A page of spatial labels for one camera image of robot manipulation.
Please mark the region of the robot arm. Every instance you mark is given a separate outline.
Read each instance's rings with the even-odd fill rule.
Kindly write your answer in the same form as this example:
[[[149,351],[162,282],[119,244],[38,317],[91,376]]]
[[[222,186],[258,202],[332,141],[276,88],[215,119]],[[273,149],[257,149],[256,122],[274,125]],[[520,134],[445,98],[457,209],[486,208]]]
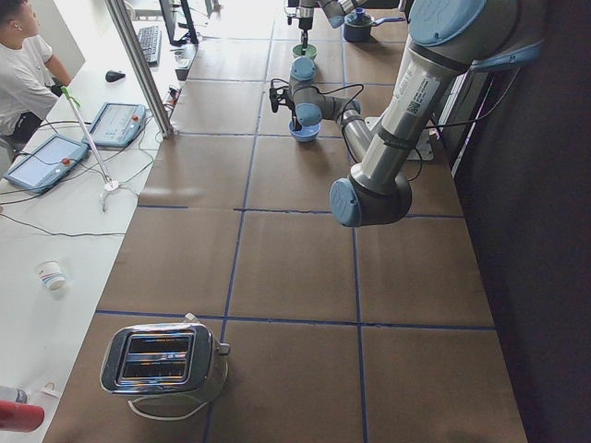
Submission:
[[[505,70],[537,58],[547,9],[545,1],[415,1],[392,100],[373,127],[355,101],[318,91],[312,60],[293,61],[287,96],[296,120],[334,121],[356,160],[330,190],[340,224],[388,224],[407,214],[412,191],[401,169],[450,83],[467,70]]]
[[[313,27],[314,12],[319,8],[328,19],[330,25],[336,29],[344,24],[344,17],[357,7],[361,7],[366,0],[288,0],[285,4],[285,15],[288,24],[293,19],[298,20],[301,30],[301,46],[304,54],[308,49],[308,32]]]

